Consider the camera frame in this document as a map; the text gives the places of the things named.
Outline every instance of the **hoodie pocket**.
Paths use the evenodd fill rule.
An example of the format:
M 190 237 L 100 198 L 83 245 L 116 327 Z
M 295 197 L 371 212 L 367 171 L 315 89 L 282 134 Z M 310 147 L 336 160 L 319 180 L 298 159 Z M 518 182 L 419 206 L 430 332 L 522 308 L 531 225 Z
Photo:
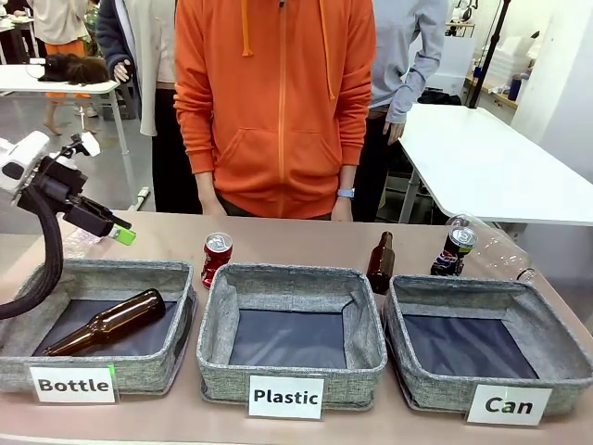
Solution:
M 240 128 L 216 161 L 215 186 L 223 192 L 257 192 L 278 183 L 278 135 Z
M 295 189 L 319 198 L 337 188 L 342 151 L 339 144 L 328 144 L 321 134 L 287 133 L 284 159 L 288 183 Z

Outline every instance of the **soda can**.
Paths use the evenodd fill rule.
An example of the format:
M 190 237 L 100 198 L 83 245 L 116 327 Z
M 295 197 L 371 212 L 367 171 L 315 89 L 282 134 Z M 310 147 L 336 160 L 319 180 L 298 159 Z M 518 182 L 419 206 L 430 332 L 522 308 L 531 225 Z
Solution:
M 210 289 L 216 271 L 229 262 L 233 255 L 233 240 L 222 232 L 210 234 L 206 237 L 204 252 L 206 252 L 206 261 L 202 269 L 202 284 Z
M 441 254 L 436 257 L 430 275 L 461 275 L 463 258 L 470 253 L 478 237 L 469 227 L 453 227 L 447 235 Z

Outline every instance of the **green tape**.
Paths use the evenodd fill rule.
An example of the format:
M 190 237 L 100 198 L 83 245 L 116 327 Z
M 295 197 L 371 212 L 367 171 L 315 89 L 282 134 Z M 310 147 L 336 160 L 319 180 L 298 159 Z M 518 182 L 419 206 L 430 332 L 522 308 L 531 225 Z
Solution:
M 121 244 L 125 246 L 130 246 L 133 243 L 134 239 L 136 239 L 136 233 L 132 230 L 128 230 L 117 224 L 113 224 L 113 228 L 115 229 L 113 239 L 121 242 Z

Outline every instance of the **brown glass bottle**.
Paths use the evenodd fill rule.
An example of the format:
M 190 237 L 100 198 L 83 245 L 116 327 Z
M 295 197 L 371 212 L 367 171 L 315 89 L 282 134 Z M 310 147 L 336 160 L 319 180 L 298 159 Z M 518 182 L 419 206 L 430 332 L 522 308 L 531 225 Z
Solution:
M 383 232 L 379 246 L 372 250 L 367 278 L 371 282 L 372 291 L 377 294 L 385 294 L 389 288 L 389 280 L 396 263 L 396 252 L 393 251 L 392 242 L 391 232 Z
M 88 324 L 47 347 L 44 355 L 72 355 L 91 346 L 116 342 L 164 314 L 163 298 L 157 290 L 148 289 L 98 313 Z

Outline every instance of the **orange shorts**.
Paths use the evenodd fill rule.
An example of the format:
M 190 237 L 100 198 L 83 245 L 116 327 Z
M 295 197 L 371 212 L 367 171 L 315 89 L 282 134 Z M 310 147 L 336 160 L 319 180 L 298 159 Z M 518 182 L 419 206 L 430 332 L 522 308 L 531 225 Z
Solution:
M 69 44 L 45 44 L 47 55 L 50 54 L 75 54 L 84 57 L 84 46 L 81 40 L 75 40 Z M 47 97 L 66 97 L 66 93 L 45 93 Z M 82 95 L 74 93 L 74 97 L 90 97 L 89 95 Z

